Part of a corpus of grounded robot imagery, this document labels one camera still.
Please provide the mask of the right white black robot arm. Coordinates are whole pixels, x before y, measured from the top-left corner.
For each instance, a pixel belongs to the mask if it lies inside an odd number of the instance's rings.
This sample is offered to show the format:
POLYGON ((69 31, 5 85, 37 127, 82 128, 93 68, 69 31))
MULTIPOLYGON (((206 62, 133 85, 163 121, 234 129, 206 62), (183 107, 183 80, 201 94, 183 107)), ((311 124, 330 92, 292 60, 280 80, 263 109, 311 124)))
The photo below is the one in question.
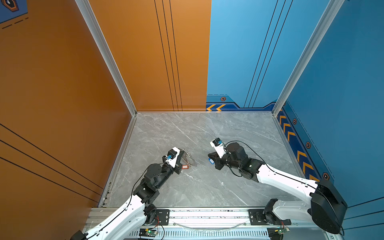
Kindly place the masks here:
POLYGON ((328 180, 308 180, 268 165, 262 157, 250 158, 236 141, 224 144, 216 138, 210 145, 215 152, 208 155, 217 170, 228 167, 231 172, 238 170, 236 177, 280 189, 297 201, 270 199, 258 221, 267 225, 286 225, 291 220, 316 224, 331 234, 344 235, 344 217, 347 203, 328 180))

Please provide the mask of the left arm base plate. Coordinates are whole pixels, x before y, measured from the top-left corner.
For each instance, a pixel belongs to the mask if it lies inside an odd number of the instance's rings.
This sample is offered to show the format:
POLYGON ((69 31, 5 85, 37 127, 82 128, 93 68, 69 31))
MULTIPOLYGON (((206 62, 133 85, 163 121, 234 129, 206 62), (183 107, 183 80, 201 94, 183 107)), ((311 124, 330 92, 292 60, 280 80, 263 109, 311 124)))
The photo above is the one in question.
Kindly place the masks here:
POLYGON ((167 226, 170 220, 169 209, 156 209, 151 211, 146 218, 145 225, 156 225, 167 226))

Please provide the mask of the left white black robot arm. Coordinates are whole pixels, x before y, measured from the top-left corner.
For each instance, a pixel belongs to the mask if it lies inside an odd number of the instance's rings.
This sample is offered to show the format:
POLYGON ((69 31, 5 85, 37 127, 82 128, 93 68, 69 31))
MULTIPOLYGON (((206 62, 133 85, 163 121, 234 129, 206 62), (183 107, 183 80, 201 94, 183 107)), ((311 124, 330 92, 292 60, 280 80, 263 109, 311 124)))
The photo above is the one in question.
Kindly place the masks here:
POLYGON ((159 189, 173 173, 180 174, 184 150, 172 148, 162 163, 149 165, 134 184, 128 200, 114 213, 86 233, 77 231, 72 240, 123 240, 130 232, 155 219, 154 200, 159 189))

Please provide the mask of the metal keyring with chain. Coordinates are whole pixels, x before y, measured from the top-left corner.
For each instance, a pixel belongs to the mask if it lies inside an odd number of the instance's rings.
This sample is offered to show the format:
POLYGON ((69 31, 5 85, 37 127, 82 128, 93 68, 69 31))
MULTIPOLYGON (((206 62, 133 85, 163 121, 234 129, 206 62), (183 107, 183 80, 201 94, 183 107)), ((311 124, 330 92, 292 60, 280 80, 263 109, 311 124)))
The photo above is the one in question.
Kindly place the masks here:
POLYGON ((186 165, 188 165, 189 167, 196 167, 197 166, 197 162, 195 161, 195 159, 192 157, 192 155, 188 152, 184 152, 183 156, 182 156, 182 160, 185 162, 186 165))

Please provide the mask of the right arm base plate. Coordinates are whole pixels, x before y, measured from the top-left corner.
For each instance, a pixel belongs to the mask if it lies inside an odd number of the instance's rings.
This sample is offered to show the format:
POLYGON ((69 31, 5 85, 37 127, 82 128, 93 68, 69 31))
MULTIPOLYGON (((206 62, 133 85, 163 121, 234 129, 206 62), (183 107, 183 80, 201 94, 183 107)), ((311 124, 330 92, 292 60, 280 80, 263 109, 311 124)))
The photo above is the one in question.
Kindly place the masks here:
POLYGON ((265 213, 262 209, 249 209, 248 214, 252 226, 289 226, 292 224, 290 219, 281 220, 272 211, 265 213))

